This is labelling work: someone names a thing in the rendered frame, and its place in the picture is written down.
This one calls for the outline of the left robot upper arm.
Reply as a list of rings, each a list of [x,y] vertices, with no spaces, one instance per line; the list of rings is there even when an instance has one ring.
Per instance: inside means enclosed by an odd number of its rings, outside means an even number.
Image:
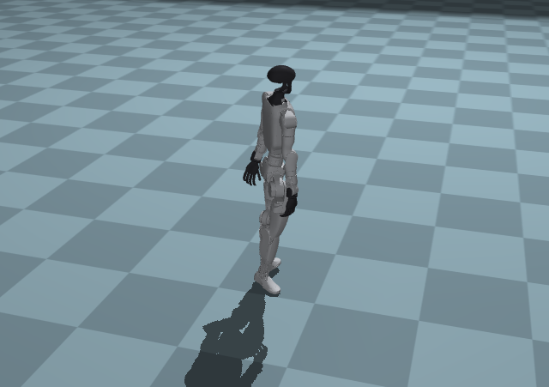
[[[270,91],[270,92],[263,92],[263,94],[262,94],[262,102],[263,102],[264,98],[265,98],[268,94],[272,94],[272,93],[273,93],[273,91]],[[261,112],[261,124],[260,124],[260,129],[261,129],[261,131],[262,131],[262,112]],[[262,132],[263,132],[263,131],[262,131]]]

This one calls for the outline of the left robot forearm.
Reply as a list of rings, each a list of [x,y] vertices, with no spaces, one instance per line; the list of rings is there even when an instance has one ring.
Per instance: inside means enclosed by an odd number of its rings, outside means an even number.
[[[254,151],[256,151],[254,160],[260,160],[262,156],[266,153],[267,148],[264,145],[264,139],[263,139],[263,132],[261,131],[260,127],[257,132],[257,145]],[[253,152],[252,152],[253,153]]]

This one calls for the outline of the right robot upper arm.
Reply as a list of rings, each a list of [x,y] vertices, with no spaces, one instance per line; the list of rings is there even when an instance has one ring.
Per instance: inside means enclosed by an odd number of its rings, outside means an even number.
[[[292,149],[292,146],[294,144],[295,129],[297,127],[297,118],[290,110],[281,111],[280,127],[281,127],[281,134],[282,134],[282,139],[281,139],[282,158],[284,161],[286,161],[287,155],[290,152],[296,153]]]

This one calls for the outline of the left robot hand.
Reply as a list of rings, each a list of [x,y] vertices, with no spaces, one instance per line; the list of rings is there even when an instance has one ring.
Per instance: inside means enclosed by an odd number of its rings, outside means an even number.
[[[251,163],[249,163],[248,166],[246,167],[245,172],[244,172],[244,176],[243,176],[243,180],[246,181],[246,183],[250,184],[250,185],[252,185],[252,183],[253,183],[253,185],[256,185],[255,184],[256,174],[258,176],[259,181],[261,181],[260,173],[258,171],[258,169],[259,169],[258,163],[260,163],[261,160],[254,160],[255,154],[256,154],[256,151],[253,151],[253,153],[250,157]],[[246,176],[246,174],[247,174],[247,176]],[[252,175],[253,175],[253,178],[252,178]],[[249,176],[250,176],[250,178],[249,178]],[[245,179],[245,177],[246,177],[246,179]],[[252,183],[251,183],[251,179],[252,179]],[[249,180],[249,182],[248,182],[248,180]]]

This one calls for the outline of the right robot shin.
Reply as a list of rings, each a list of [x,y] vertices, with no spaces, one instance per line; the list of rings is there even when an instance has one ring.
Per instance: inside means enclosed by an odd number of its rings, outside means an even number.
[[[275,255],[279,245],[279,237],[270,238],[269,228],[264,227],[261,231],[261,239],[259,243],[259,255],[261,258],[260,277],[265,279],[271,269],[272,262],[275,259]],[[268,273],[267,273],[268,271]]]

